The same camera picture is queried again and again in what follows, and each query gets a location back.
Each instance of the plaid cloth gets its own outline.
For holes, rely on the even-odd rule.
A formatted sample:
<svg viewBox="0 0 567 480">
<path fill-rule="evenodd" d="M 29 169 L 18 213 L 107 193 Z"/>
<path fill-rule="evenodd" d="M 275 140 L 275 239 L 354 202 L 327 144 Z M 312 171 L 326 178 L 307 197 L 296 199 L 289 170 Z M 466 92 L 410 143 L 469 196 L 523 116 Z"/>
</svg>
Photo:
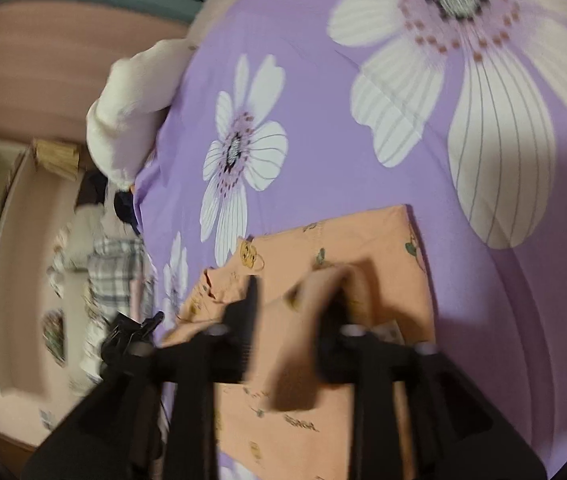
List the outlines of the plaid cloth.
<svg viewBox="0 0 567 480">
<path fill-rule="evenodd" d="M 111 322 L 118 312 L 130 316 L 130 281 L 142 275 L 144 243 L 141 240 L 102 238 L 88 257 L 90 295 Z"/>
</svg>

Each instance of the bed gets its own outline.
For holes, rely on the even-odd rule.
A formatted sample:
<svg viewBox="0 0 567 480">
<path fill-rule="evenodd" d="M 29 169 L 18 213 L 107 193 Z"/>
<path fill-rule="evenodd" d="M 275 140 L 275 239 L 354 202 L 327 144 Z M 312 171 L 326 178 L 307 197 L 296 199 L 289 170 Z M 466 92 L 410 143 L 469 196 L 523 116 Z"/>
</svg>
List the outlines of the bed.
<svg viewBox="0 0 567 480">
<path fill-rule="evenodd" d="M 567 0 L 241 0 L 135 200 L 163 310 L 237 236 L 408 204 L 438 344 L 566 463 Z"/>
</svg>

